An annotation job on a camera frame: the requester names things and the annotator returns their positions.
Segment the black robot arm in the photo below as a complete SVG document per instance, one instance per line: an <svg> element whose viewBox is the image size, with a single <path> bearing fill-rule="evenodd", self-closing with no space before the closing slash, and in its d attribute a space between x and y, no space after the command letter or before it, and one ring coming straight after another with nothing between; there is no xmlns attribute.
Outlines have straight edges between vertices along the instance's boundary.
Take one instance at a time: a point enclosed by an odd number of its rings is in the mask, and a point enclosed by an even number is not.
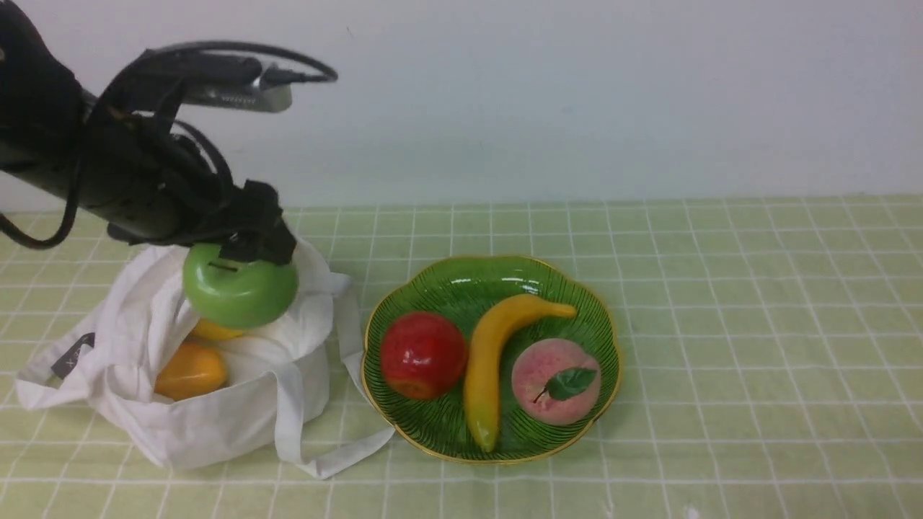
<svg viewBox="0 0 923 519"><path fill-rule="evenodd" d="M47 239L2 217L2 232L47 250L71 233L78 210L107 223L125 245L215 245L233 262L289 263L296 237L268 184L234 184L224 155L197 128L175 119L182 85L169 86L152 115L128 108L144 55L97 98L43 42L29 17L2 3L2 172L65 201Z"/></svg>

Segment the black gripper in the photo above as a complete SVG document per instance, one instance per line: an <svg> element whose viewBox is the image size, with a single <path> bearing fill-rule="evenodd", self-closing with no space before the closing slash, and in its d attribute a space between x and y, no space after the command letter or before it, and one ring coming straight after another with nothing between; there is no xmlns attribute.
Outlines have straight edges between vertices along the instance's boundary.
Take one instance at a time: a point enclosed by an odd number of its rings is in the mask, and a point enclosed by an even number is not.
<svg viewBox="0 0 923 519"><path fill-rule="evenodd" d="M110 115L118 138L120 175L108 236L129 245L169 245L201 235L220 213L218 257L229 262L291 263L296 237L283 219L279 194L247 180L236 188L224 158L204 132L163 115Z"/></svg>

